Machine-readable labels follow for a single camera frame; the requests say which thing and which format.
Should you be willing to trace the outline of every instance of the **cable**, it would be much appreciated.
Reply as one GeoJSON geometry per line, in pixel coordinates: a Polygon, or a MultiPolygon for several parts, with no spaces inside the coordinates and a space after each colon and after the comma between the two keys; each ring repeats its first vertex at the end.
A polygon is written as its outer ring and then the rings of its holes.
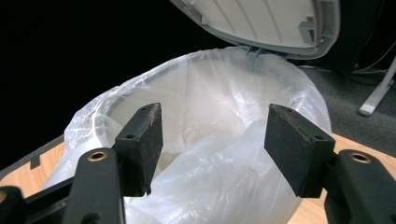
{"type": "Polygon", "coordinates": [[[322,67],[318,67],[318,66],[313,66],[313,65],[298,65],[297,67],[309,68],[309,69],[317,69],[317,70],[319,70],[319,71],[328,72],[328,73],[331,72],[331,70],[329,70],[329,69],[322,68],[322,67]]]}
{"type": "Polygon", "coordinates": [[[375,73],[384,73],[386,74],[388,72],[388,69],[384,69],[384,70],[374,70],[374,71],[369,71],[369,72],[356,72],[353,74],[359,74],[359,75],[365,75],[365,74],[375,74],[375,73]]]}
{"type": "Polygon", "coordinates": [[[368,66],[368,67],[366,67],[366,68],[363,68],[363,69],[360,69],[360,70],[357,70],[357,71],[353,71],[352,74],[358,74],[359,72],[365,71],[365,70],[367,70],[367,69],[373,67],[373,66],[376,65],[377,63],[379,63],[385,56],[387,56],[387,54],[390,52],[390,50],[393,48],[393,46],[394,46],[395,44],[396,44],[396,40],[393,42],[392,46],[390,46],[390,48],[388,49],[388,51],[387,51],[378,61],[376,61],[375,63],[373,63],[372,65],[370,65],[370,66],[368,66]]]}
{"type": "MultiPolygon", "coordinates": [[[[375,23],[373,27],[376,27],[376,25],[378,24],[379,18],[381,18],[381,14],[382,14],[382,9],[384,8],[385,5],[385,0],[382,1],[381,3],[381,8],[379,9],[378,13],[377,13],[377,17],[375,19],[375,23]]],[[[375,28],[372,29],[372,32],[370,33],[369,37],[366,40],[366,43],[364,45],[367,45],[367,43],[370,41],[370,38],[372,37],[373,33],[375,31],[375,28]]]]}

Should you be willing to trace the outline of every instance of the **wooden table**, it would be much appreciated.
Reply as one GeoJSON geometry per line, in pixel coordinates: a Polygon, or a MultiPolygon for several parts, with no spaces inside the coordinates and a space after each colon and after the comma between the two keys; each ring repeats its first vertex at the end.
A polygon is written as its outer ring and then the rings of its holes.
{"type": "MultiPolygon", "coordinates": [[[[366,147],[359,143],[350,141],[342,136],[333,134],[336,140],[335,152],[342,149],[357,149],[378,158],[388,169],[390,174],[396,179],[396,158],[366,147]]],[[[57,147],[45,152],[40,156],[41,164],[35,169],[30,169],[29,162],[6,175],[1,181],[0,186],[18,186],[21,188],[24,197],[39,192],[48,176],[51,174],[58,160],[64,151],[64,144],[61,143],[57,147]]],[[[318,224],[327,223],[327,218],[323,208],[323,202],[326,197],[324,191],[319,199],[304,199],[300,207],[297,209],[289,224],[318,224]]]]}

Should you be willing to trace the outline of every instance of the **trash bag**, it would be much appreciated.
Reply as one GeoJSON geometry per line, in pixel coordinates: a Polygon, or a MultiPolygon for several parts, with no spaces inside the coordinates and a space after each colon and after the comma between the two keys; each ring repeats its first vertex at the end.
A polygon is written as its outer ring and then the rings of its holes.
{"type": "Polygon", "coordinates": [[[161,103],[163,151],[152,193],[125,198],[128,223],[287,223],[301,199],[264,149],[269,104],[331,133],[306,74],[274,54],[231,47],[190,53],[97,96],[64,131],[45,188],[73,176],[90,149],[112,147],[141,106],[161,103]]]}

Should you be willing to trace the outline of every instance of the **white lid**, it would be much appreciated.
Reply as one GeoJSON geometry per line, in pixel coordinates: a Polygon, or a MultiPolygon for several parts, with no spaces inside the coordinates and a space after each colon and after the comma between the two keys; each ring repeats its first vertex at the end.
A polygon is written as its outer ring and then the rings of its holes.
{"type": "Polygon", "coordinates": [[[171,0],[212,35],[235,45],[317,58],[338,37],[338,0],[171,0]]]}

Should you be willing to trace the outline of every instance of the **gray carpet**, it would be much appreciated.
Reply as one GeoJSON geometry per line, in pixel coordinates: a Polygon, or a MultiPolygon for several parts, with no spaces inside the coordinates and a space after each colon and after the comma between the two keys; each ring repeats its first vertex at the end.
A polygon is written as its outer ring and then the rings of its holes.
{"type": "Polygon", "coordinates": [[[344,78],[318,68],[301,67],[315,83],[329,109],[332,132],[396,157],[396,90],[388,91],[371,117],[358,113],[375,89],[372,77],[344,78]]]}

